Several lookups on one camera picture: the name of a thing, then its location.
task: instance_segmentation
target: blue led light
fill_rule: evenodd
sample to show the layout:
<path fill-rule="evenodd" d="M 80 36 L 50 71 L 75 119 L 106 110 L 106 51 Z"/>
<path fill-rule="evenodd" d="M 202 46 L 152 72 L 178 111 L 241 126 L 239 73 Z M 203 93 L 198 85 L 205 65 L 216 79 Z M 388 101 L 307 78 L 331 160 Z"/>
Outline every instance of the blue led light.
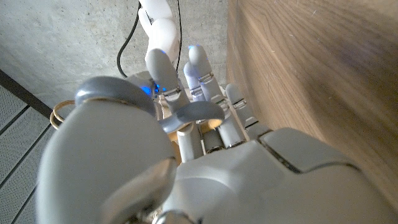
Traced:
<path fill-rule="evenodd" d="M 150 90 L 150 88 L 149 87 L 147 87 L 147 86 L 143 86 L 143 87 L 141 87 L 141 90 L 143 90 L 147 95 L 150 95 L 150 93 L 151 93 L 151 90 Z"/>

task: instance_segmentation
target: metal grid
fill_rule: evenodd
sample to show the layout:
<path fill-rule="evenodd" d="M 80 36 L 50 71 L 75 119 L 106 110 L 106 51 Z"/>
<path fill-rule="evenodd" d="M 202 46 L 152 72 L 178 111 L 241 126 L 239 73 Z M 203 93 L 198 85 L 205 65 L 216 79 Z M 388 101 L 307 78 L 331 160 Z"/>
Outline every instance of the metal grid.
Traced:
<path fill-rule="evenodd" d="M 40 160 L 54 131 L 53 128 L 49 128 L 0 189 L 0 223 L 11 223 L 35 188 Z"/>
<path fill-rule="evenodd" d="M 3 86 L 0 86 L 0 96 L 0 129 L 2 129 L 27 105 Z"/>
<path fill-rule="evenodd" d="M 25 208 L 19 214 L 15 224 L 36 224 L 36 193 L 30 198 L 30 200 L 26 203 Z"/>
<path fill-rule="evenodd" d="M 3 132 L 0 136 L 0 182 L 3 182 L 49 123 L 47 118 L 29 108 Z"/>

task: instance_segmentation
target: concrete wall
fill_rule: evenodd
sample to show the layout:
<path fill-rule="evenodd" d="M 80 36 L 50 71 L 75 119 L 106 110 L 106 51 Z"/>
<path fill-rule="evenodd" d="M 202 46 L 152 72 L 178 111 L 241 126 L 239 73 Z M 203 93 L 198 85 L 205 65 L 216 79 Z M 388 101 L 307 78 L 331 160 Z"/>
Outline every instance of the concrete wall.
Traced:
<path fill-rule="evenodd" d="M 178 23 L 177 0 L 168 2 Z M 130 33 L 137 5 L 133 0 L 2 0 L 0 69 L 50 107 L 72 99 L 77 86 L 90 77 L 121 77 L 116 56 Z M 180 9 L 180 75 L 188 46 L 202 44 L 225 85 L 227 1 L 181 0 Z M 146 69 L 147 41 L 139 24 L 122 54 L 127 75 Z"/>

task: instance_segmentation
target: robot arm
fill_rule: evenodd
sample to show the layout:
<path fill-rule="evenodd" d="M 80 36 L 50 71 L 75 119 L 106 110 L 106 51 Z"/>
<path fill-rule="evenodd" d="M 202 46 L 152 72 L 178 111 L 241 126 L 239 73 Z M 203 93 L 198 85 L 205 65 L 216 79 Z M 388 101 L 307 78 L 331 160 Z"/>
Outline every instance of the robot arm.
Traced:
<path fill-rule="evenodd" d="M 178 58 L 178 32 L 173 14 L 166 0 L 140 0 L 142 8 L 138 12 L 139 20 L 149 37 L 148 53 L 153 49 L 163 50 L 172 63 Z"/>

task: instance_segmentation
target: wooden surface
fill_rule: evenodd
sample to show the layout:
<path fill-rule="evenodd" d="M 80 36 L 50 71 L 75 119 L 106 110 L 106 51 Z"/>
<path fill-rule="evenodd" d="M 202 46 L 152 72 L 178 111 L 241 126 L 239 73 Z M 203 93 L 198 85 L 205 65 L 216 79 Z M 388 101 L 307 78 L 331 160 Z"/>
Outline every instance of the wooden surface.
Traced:
<path fill-rule="evenodd" d="M 228 7 L 227 78 L 257 118 L 352 157 L 398 209 L 398 1 Z"/>

